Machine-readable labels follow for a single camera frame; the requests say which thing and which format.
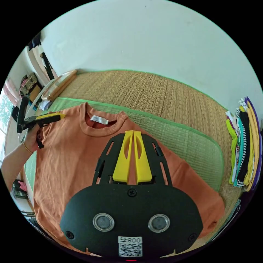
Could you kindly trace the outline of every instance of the qr code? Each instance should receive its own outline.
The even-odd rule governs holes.
[[[120,244],[120,257],[142,257],[142,244]]]

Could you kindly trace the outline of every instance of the human hand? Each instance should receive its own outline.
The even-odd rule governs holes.
[[[36,141],[37,137],[39,140],[43,140],[43,130],[38,124],[36,124],[32,130],[28,131],[25,136],[24,144],[31,152],[38,149],[38,143]]]

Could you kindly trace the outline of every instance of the screw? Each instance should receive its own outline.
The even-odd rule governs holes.
[[[196,234],[192,234],[189,236],[188,241],[193,241],[196,238]]]
[[[74,235],[70,231],[66,231],[66,236],[69,239],[73,239],[74,238]]]
[[[135,189],[129,189],[127,193],[129,197],[135,197],[137,195],[137,192]]]

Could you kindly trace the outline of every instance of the bracelet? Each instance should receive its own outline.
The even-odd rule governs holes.
[[[30,152],[31,154],[33,154],[33,152],[30,151],[26,146],[25,146],[25,148],[27,149],[28,152]]]

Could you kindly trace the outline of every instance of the sticker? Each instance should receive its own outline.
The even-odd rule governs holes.
[[[118,236],[119,257],[142,257],[141,236]]]

